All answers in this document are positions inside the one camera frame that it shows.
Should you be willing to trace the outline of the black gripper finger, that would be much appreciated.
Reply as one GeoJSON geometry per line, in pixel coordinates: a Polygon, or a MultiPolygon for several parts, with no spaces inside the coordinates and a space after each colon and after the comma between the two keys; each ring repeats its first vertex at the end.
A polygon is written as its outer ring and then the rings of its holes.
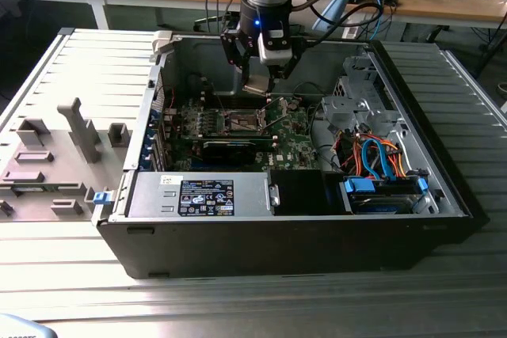
{"type": "Polygon", "coordinates": [[[286,63],[268,66],[269,69],[268,91],[273,91],[275,85],[280,80],[286,80],[290,77],[292,71],[299,63],[305,51],[306,51],[306,40],[302,37],[292,38],[291,58],[286,63]]]}
{"type": "Polygon", "coordinates": [[[241,72],[241,84],[246,85],[250,79],[250,58],[256,52],[256,39],[242,30],[225,30],[220,39],[227,61],[241,72]]]}

